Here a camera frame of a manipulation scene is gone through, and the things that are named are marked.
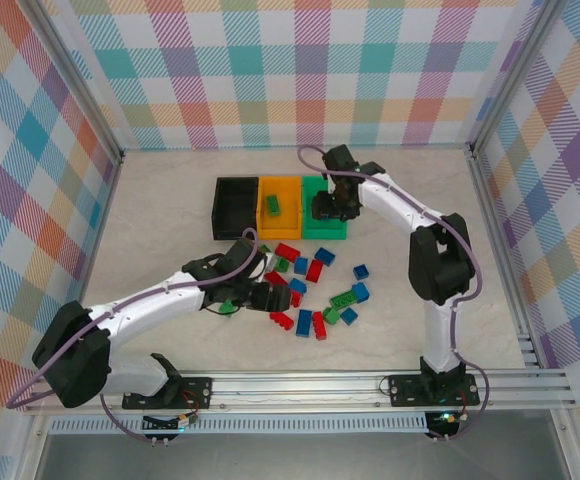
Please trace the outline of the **aluminium frame post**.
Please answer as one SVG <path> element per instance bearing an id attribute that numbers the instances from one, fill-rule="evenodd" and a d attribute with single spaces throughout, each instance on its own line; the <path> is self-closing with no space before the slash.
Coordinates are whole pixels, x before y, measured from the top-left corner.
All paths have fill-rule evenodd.
<path id="1" fill-rule="evenodd" d="M 493 93 L 484 100 L 482 111 L 470 133 L 467 148 L 475 158 L 494 135 L 505 110 L 525 80 L 568 1 L 541 0 L 537 6 L 533 5 L 528 11 L 518 31 L 519 39 L 513 42 L 502 63 L 505 70 L 493 83 Z"/>
<path id="2" fill-rule="evenodd" d="M 17 0 L 41 42 L 48 51 L 68 89 L 74 95 L 94 133 L 117 165 L 124 161 L 124 151 L 115 138 L 109 123 L 99 108 L 95 97 L 75 63 L 70 50 L 66 47 L 50 15 L 41 0 Z"/>

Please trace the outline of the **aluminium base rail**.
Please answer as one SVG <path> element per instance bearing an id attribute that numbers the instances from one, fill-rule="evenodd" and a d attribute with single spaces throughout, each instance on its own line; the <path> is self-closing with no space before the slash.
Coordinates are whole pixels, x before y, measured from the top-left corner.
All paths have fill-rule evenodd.
<path id="1" fill-rule="evenodd" d="M 201 372 L 212 379 L 203 414 L 308 414 L 389 412 L 390 371 Z M 549 410 L 576 406 L 562 370 L 490 370 L 474 374 L 475 385 L 456 394 L 454 410 Z"/>

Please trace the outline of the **small circuit board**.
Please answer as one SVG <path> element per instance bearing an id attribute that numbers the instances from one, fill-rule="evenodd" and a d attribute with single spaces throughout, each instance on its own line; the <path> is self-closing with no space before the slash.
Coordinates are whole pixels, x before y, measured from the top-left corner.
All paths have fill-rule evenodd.
<path id="1" fill-rule="evenodd" d="M 429 429 L 455 425 L 461 422 L 462 413 L 459 411 L 438 411 L 425 414 Z"/>
<path id="2" fill-rule="evenodd" d="M 187 427 L 195 424 L 198 419 L 198 415 L 194 412 L 181 414 L 172 418 L 143 416 L 141 428 L 143 430 L 183 431 Z"/>

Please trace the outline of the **aluminium side rail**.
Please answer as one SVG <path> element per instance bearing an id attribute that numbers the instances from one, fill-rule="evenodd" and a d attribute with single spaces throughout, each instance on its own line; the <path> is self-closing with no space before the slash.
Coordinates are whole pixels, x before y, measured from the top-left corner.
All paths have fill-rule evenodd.
<path id="1" fill-rule="evenodd" d="M 507 249 L 505 232 L 499 224 L 494 197 L 489 190 L 486 175 L 478 156 L 469 147 L 464 150 L 464 153 L 481 214 L 484 218 L 502 289 L 512 315 L 525 367 L 527 369 L 543 368 L 541 352 L 534 342 L 534 331 L 529 310 L 514 272 L 512 257 Z"/>
<path id="2" fill-rule="evenodd" d="M 104 184 L 102 193 L 97 199 L 99 210 L 95 224 L 91 228 L 92 232 L 85 236 L 86 252 L 84 257 L 77 262 L 79 276 L 76 280 L 71 281 L 64 299 L 65 303 L 72 300 L 83 301 L 85 298 L 126 156 L 126 149 L 118 150 L 118 157 L 112 163 L 108 182 Z"/>

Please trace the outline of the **black plastic bin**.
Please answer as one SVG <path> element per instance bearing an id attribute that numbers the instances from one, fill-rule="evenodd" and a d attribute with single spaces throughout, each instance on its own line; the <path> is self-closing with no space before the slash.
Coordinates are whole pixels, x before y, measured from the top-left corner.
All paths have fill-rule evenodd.
<path id="1" fill-rule="evenodd" d="M 218 177 L 211 225 L 217 241 L 240 237 L 246 228 L 257 229 L 258 177 Z"/>

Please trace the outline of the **yellow plastic bin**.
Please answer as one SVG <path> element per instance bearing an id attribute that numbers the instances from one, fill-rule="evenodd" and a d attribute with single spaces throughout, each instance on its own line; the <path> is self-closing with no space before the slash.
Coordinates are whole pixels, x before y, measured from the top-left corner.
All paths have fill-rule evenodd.
<path id="1" fill-rule="evenodd" d="M 276 196 L 280 214 L 271 216 L 267 197 Z M 299 176 L 259 178 L 256 222 L 263 240 L 298 240 L 302 236 L 302 179 Z"/>

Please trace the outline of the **green plastic bin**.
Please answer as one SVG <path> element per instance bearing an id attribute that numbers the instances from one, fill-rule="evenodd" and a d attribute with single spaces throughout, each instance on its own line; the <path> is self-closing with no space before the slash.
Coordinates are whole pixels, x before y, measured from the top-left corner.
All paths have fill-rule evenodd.
<path id="1" fill-rule="evenodd" d="M 312 200 L 328 183 L 320 175 L 302 177 L 302 238 L 308 240 L 345 240 L 347 224 L 339 220 L 316 220 L 312 217 Z"/>

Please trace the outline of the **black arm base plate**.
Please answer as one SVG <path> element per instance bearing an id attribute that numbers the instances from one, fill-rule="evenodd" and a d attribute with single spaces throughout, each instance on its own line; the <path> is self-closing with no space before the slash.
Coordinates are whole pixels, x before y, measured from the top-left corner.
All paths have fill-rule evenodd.
<path id="1" fill-rule="evenodd" d="M 392 407 L 478 406 L 481 403 L 475 377 L 466 374 L 458 382 L 435 385 L 418 375 L 391 375 L 388 393 Z"/>
<path id="2" fill-rule="evenodd" d="M 210 377 L 180 377 L 168 380 L 154 395 L 127 394 L 124 410 L 206 410 L 210 406 L 212 379 Z"/>

